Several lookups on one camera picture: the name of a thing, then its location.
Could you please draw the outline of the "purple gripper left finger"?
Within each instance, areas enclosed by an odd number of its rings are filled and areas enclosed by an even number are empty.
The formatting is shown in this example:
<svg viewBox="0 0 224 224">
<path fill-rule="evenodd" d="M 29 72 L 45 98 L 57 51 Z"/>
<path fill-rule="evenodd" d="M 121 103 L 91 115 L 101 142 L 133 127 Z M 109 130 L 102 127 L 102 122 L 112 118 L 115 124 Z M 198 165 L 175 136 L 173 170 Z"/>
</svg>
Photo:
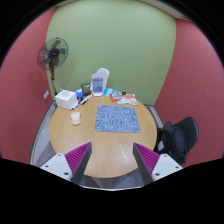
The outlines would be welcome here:
<svg viewBox="0 0 224 224">
<path fill-rule="evenodd" d="M 65 154 L 65 158 L 72 171 L 71 181 L 73 183 L 80 184 L 91 153 L 92 144 L 88 142 Z"/>
</svg>

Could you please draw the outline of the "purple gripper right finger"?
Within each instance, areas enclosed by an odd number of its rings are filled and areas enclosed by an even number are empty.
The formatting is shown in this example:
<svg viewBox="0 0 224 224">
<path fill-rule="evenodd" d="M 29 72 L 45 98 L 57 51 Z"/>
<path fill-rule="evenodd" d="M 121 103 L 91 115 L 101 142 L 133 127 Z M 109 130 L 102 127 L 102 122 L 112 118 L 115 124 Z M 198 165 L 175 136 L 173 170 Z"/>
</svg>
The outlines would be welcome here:
<svg viewBox="0 0 224 224">
<path fill-rule="evenodd" d="M 133 155 L 137 162 L 143 183 L 145 185 L 151 183 L 153 181 L 151 174 L 159 160 L 159 155 L 138 143 L 133 144 Z"/>
</svg>

